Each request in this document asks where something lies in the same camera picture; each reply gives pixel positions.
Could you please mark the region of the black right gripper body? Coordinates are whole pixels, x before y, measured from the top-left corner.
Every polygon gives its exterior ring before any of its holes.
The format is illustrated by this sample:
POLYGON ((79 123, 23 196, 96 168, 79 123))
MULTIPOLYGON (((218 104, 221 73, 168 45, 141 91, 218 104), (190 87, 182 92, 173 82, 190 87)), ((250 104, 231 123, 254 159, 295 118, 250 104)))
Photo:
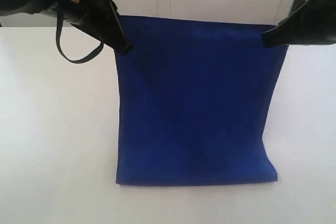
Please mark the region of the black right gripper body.
POLYGON ((335 44, 335 0, 306 0, 291 12, 290 45, 335 44))

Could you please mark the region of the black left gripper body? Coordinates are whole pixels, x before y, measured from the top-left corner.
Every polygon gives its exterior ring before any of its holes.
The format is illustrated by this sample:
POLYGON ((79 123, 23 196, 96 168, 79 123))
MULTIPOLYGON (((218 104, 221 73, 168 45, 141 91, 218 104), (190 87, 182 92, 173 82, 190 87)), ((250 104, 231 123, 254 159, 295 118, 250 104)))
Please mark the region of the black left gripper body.
POLYGON ((99 34, 118 32, 118 13, 112 0, 57 0, 56 14, 58 27, 67 21, 99 34))

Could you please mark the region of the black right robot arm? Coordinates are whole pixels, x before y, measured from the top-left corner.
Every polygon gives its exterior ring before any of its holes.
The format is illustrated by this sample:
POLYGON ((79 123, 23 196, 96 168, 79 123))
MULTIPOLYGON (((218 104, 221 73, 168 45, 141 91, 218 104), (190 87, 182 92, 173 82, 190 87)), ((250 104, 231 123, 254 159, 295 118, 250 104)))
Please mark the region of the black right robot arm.
POLYGON ((294 0, 289 15, 261 38, 266 48, 334 45, 335 0, 294 0))

